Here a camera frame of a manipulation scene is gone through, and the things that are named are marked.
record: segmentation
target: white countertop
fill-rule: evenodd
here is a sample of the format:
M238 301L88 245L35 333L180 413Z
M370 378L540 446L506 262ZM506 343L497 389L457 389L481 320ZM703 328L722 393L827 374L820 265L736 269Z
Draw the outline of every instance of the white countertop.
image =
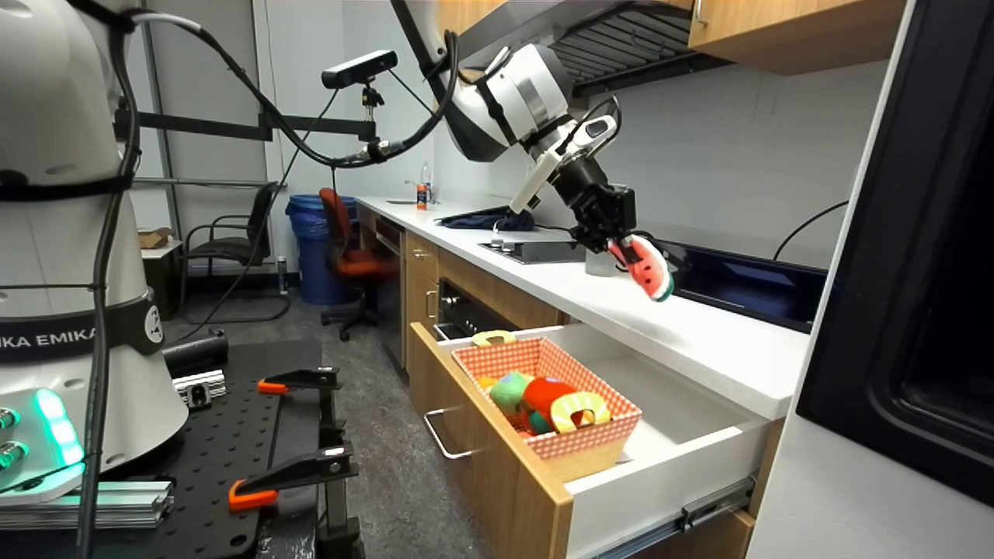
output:
M801 383L804 333L680 294L650 301L627 276L589 276L585 265L519 265L481 245L495 232L438 224L438 218L491 207L504 198L454 198L424 213L393 198L357 201L763 419L785 418ZM506 232L504 239L513 238L564 239L564 232Z

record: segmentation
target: refrigerator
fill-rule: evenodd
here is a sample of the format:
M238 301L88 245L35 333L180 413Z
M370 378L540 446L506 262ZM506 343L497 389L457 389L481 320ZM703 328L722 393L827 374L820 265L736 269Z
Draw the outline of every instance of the refrigerator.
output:
M994 557L994 4L909 0L749 559Z

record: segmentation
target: box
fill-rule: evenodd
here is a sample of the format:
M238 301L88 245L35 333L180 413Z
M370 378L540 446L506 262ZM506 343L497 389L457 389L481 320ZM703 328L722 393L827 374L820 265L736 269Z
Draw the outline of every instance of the box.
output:
M610 383L577 363L549 340L519 340L504 346L457 347L454 360L474 378L501 378L511 370L532 377L549 377L582 393L598 393L613 410L613 424L577 428L570 436L524 436L524 446L549 465L562 483L594 477L620 460L625 442L643 419L643 410L618 396Z

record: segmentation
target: metal rod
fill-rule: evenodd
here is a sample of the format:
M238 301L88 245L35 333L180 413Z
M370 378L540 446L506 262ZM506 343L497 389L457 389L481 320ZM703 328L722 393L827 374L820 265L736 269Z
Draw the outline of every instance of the metal rod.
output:
M577 36L577 42L599 44L599 48L618 53L618 56L627 56L627 58L651 58L645 50L638 50L638 48L627 48L620 42L602 39L602 30L589 30L586 28L585 36Z
M638 28L618 28L614 20L602 23L602 28L610 28L613 36L625 36L627 42L641 42L641 44L659 50L659 39L645 39L645 36L641 36Z
M659 23L661 28L674 28L674 30L682 36L682 39L690 36L690 26L682 28L682 26L676 26L674 20L664 20L664 17L651 14L651 10L641 10L641 17Z
M266 182L257 176L245 176L245 182L199 182L199 176L135 176L135 187L236 187L236 190L257 190Z
M64 493L39 508L0 511L0 530L71 530L81 493ZM96 524L107 527L154 527L170 508L167 483L99 483Z
M586 44L582 44L582 42L570 44L570 50L577 50L577 53L585 53L585 56L589 56L589 58L602 58L602 63L610 63L610 67L625 63L625 58L618 58L618 56L607 56L607 53L599 53L599 50L585 50L585 48L586 48Z
M586 56L585 50L573 50L573 48L558 48L558 50L562 50L562 58L577 58L577 63L585 63L586 68L614 68L614 63L594 58L594 56Z
M39 288L92 288L92 283L21 283L21 287L0 287L7 292L39 292Z
M659 26L645 26L645 20L650 20L650 17L633 20L631 14L620 14L618 20L620 20L620 23L627 23L627 26L638 26L638 28L643 28L643 30L650 30L650 36L661 36L661 30L659 30Z

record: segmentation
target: red object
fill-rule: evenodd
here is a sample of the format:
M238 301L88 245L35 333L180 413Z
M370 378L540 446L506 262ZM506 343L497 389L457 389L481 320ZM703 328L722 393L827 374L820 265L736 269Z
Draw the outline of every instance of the red object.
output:
M277 491L251 491L251 493L238 493L238 483L231 486L227 491L227 511L231 514L257 514L257 511L275 511L279 493Z
M266 396L266 397L287 397L289 387L260 378L260 383L256 383L256 393Z
M620 245L610 244L610 252L650 299L661 301L674 292L671 269L650 239L625 238Z
M428 185L412 187L417 207L428 207Z
M351 328L372 322L370 318L377 318L377 287L398 275L398 259L359 245L351 230L347 207L335 190L321 190L321 201L331 232L328 269L342 283L351 283L364 292L359 308L339 329L339 340L347 340Z
M524 389L524 410L535 410L554 424L554 413L549 413L554 400L558 400L562 396L573 396L573 393L577 393L577 389L570 383L535 377L535 383Z

